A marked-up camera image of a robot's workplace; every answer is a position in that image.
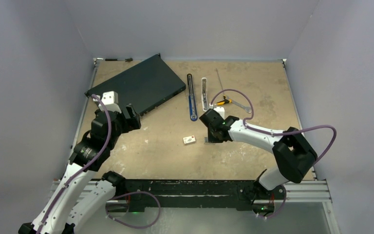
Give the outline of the blue black stapler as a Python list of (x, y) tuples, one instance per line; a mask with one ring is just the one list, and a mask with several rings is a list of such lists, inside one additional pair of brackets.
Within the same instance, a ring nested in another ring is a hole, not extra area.
[(189, 103), (190, 120), (196, 121), (198, 117), (197, 117), (197, 108), (196, 108), (196, 102), (195, 102), (192, 74), (187, 74), (187, 85), (188, 85), (188, 103)]

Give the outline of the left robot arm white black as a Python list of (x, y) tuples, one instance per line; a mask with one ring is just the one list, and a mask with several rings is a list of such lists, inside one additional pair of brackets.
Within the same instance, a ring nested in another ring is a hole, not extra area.
[(33, 222), (24, 223), (20, 234), (72, 234), (77, 226), (73, 207), (88, 182), (111, 155), (118, 138), (140, 129), (140, 115), (131, 104), (127, 114), (117, 104), (100, 105), (91, 128), (75, 146), (56, 191)]

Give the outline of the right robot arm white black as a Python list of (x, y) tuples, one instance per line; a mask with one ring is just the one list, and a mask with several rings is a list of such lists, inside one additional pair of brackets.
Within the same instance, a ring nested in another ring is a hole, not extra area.
[(300, 183), (318, 158), (307, 139), (293, 127), (273, 130), (246, 125), (238, 117), (223, 118), (214, 109), (207, 110), (199, 119), (207, 128), (209, 143), (236, 141), (273, 154), (276, 167), (263, 172), (254, 185), (259, 198), (268, 197), (274, 188), (284, 183)]

